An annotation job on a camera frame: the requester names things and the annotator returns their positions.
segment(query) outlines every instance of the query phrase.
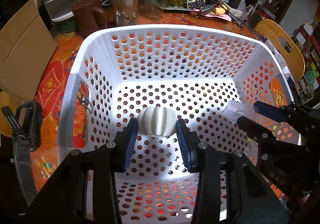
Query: mug handle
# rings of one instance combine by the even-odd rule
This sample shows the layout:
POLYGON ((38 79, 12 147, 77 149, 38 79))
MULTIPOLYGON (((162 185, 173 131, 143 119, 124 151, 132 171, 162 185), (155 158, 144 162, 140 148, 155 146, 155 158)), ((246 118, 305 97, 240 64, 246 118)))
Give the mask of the mug handle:
POLYGON ((104 11, 102 8, 94 7, 92 9, 92 15, 100 30, 107 28, 108 21, 104 15, 104 11))

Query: white wall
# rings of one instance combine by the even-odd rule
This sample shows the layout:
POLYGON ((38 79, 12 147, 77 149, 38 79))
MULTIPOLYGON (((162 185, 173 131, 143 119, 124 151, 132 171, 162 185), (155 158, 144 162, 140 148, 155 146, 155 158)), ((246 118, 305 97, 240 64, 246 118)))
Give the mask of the white wall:
POLYGON ((280 26, 292 37, 300 25, 304 25, 306 21, 314 22, 313 17, 317 9, 317 0, 293 0, 280 26))

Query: perforated basket wall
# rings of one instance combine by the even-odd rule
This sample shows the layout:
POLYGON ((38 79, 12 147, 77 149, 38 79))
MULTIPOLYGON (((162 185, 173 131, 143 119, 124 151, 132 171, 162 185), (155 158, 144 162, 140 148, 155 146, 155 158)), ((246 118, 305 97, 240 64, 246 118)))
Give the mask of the perforated basket wall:
MULTIPOLYGON (((89 88, 93 113, 87 112, 86 146, 97 149, 113 140, 147 106, 173 109, 202 142, 217 150, 242 150, 256 161, 257 145, 223 117, 229 100, 260 100, 275 105, 270 81, 277 77, 287 102, 292 100, 272 53, 259 41, 226 31, 181 25, 138 25, 98 31, 81 45, 71 69, 89 88)), ((66 90, 62 110, 75 103, 66 90)), ((299 142, 289 125, 260 117, 260 124, 279 139, 299 142)), ((72 138, 60 129, 59 138, 72 138)), ((59 148, 59 161, 71 148, 59 148)), ((145 136, 139 132, 129 169, 116 175, 123 223, 189 222, 198 174, 183 166, 176 135, 145 136)), ((221 214, 226 187, 221 172, 221 214)))

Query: metal clip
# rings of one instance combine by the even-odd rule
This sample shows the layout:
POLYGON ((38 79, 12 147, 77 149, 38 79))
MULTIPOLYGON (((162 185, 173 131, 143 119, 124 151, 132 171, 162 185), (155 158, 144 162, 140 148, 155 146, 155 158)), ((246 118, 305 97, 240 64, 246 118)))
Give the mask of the metal clip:
POLYGON ((77 98, 79 99, 80 105, 82 105, 86 111, 89 111, 90 114, 92 114, 93 113, 93 105, 90 103, 89 94, 87 93, 87 88, 86 88, 86 85, 83 81, 81 81, 81 83, 79 85, 79 89, 80 89, 80 93, 82 94, 82 96, 80 98, 79 98, 79 96, 77 96, 77 98), (85 89, 86 93, 82 92, 81 84, 84 84, 84 89, 85 89))

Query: basket handle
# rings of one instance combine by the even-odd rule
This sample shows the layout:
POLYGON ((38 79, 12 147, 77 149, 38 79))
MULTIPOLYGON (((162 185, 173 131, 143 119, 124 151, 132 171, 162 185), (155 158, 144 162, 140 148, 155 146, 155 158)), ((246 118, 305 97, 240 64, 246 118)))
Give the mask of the basket handle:
POLYGON ((58 146, 73 147, 73 121, 81 81, 82 78, 78 74, 69 75, 60 111, 58 146))

